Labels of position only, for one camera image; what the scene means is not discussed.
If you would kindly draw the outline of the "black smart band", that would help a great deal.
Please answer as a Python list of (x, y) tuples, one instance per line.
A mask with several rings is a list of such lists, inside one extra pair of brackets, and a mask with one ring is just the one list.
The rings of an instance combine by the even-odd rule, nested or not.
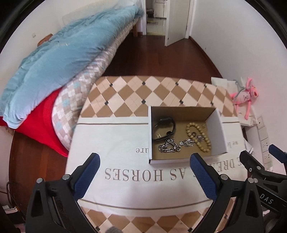
[[(166, 130), (164, 135), (159, 134), (159, 130)], [(171, 117), (161, 117), (157, 123), (152, 127), (152, 141), (163, 141), (175, 134), (176, 123)]]

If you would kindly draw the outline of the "pink panther plush toy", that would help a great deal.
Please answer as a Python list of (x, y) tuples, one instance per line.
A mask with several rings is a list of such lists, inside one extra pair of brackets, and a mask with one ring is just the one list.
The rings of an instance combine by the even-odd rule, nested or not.
[(238, 113), (238, 107), (241, 104), (246, 104), (246, 112), (244, 115), (244, 119), (249, 119), (249, 113), (251, 109), (252, 101), (256, 100), (259, 96), (259, 92), (257, 91), (255, 85), (253, 84), (252, 78), (247, 78), (245, 86), (241, 86), (238, 81), (235, 81), (236, 87), (239, 88), (238, 92), (234, 92), (230, 94), (232, 98), (232, 104), (236, 113)]

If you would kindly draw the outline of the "red blanket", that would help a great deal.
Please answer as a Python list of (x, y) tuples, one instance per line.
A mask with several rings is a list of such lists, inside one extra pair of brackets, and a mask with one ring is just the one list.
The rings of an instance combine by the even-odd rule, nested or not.
[(16, 129), (16, 132), (20, 132), (67, 157), (68, 150), (58, 139), (51, 120), (53, 105), (60, 90), (61, 88), (53, 91), (44, 99)]

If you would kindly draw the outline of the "white cardboard box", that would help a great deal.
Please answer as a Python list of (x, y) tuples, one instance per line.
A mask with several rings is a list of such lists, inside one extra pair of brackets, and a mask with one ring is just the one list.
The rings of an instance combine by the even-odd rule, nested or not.
[[(152, 127), (161, 117), (171, 117), (176, 131), (168, 139), (153, 142)], [(148, 126), (150, 164), (182, 163), (194, 153), (211, 157), (228, 151), (219, 110), (213, 107), (150, 106)]]

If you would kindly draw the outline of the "checkered mattress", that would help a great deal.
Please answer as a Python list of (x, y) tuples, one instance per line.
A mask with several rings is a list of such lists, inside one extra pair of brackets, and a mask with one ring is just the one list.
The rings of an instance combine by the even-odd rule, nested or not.
[(103, 75), (118, 47), (130, 31), (136, 27), (137, 21), (136, 18), (127, 24), (109, 46), (60, 90), (53, 105), (51, 122), (60, 145), (64, 149), (70, 149), (80, 112), (93, 84)]

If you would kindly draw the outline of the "light blue duvet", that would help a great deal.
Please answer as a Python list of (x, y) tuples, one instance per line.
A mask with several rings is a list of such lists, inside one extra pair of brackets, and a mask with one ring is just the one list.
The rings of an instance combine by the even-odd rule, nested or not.
[(1, 96), (1, 117), (17, 129), (53, 91), (87, 67), (134, 19), (137, 5), (112, 7), (74, 20), (20, 63)]

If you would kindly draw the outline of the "white door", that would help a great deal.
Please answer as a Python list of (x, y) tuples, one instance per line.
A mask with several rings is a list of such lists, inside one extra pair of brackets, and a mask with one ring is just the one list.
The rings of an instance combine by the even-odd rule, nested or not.
[(170, 0), (166, 19), (166, 47), (185, 38), (187, 29), (190, 0)]

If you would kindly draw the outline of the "white wall socket strip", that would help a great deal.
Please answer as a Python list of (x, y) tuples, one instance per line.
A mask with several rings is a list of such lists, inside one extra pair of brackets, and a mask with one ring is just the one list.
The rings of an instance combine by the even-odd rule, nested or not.
[(261, 144), (263, 166), (265, 167), (266, 170), (271, 171), (273, 164), (272, 164), (272, 156), (269, 153), (270, 142), (267, 128), (265, 126), (262, 116), (258, 117), (257, 119), (257, 129)]

